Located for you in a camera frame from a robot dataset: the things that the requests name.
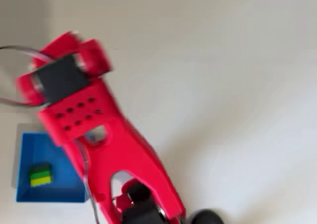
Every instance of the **hole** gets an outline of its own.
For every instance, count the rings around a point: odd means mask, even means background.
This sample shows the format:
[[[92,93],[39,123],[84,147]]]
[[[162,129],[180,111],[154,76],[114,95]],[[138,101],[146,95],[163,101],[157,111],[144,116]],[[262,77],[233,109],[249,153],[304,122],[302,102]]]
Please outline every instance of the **hole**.
[[[98,141],[104,140],[107,137],[107,131],[104,126],[96,126],[87,132],[91,139],[94,141],[92,144],[96,144]]]
[[[57,113],[56,114],[56,118],[62,118],[63,117],[63,114],[62,113]]]
[[[78,103],[78,104],[77,104],[77,107],[78,107],[78,108],[82,108],[84,105],[85,105],[84,103]]]
[[[92,103],[92,102],[94,102],[95,100],[96,100],[95,98],[91,97],[91,98],[88,99],[88,102],[89,102],[89,103]]]
[[[85,118],[86,118],[87,120],[91,120],[91,119],[93,118],[93,116],[91,116],[91,115],[86,115]]]
[[[66,109],[66,112],[67,112],[67,113],[72,113],[73,111],[74,111],[73,108],[68,108],[68,109]]]
[[[133,177],[125,171],[114,173],[111,177],[111,196],[116,197],[121,195],[121,187],[126,181],[132,178]]]

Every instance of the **blue bin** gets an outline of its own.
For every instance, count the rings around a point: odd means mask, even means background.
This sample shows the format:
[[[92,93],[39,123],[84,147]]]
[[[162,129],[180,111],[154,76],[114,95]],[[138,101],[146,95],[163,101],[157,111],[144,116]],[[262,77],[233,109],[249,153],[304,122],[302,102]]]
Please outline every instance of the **blue bin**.
[[[45,132],[22,134],[17,202],[74,202],[87,200],[85,186],[61,147],[56,147]],[[29,169],[41,163],[52,166],[53,181],[31,187]]]

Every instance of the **white surface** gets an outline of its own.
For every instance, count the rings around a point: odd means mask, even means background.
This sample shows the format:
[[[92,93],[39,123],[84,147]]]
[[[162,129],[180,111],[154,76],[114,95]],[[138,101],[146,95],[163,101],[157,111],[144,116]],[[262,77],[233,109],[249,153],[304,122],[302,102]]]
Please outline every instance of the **white surface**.
[[[316,0],[0,0],[0,44],[67,30],[100,39],[122,110],[157,150],[188,212],[227,224],[317,222]],[[0,92],[27,59],[1,52]],[[15,203],[16,128],[0,107],[0,223],[87,224],[82,204]]]

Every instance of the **red 3d-printed part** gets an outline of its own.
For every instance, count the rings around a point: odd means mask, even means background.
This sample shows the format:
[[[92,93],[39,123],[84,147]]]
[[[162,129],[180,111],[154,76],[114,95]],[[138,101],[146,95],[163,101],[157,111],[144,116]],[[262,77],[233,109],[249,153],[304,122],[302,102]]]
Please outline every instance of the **red 3d-printed part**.
[[[79,53],[88,68],[89,86],[47,106],[38,112],[38,116],[81,177],[83,160],[76,140],[84,145],[89,159],[89,186],[108,222],[120,224],[120,210],[112,203],[110,183],[118,171],[126,171],[145,184],[171,223],[176,222],[175,218],[185,216],[185,208],[154,149],[120,112],[105,82],[94,78],[110,70],[97,42],[81,43],[75,35],[66,33],[41,52],[53,58],[70,52]],[[44,65],[37,59],[33,59],[33,64],[36,68]],[[29,89],[24,87],[25,84],[20,83],[24,94]],[[97,126],[103,126],[107,136],[96,144],[84,134]]]

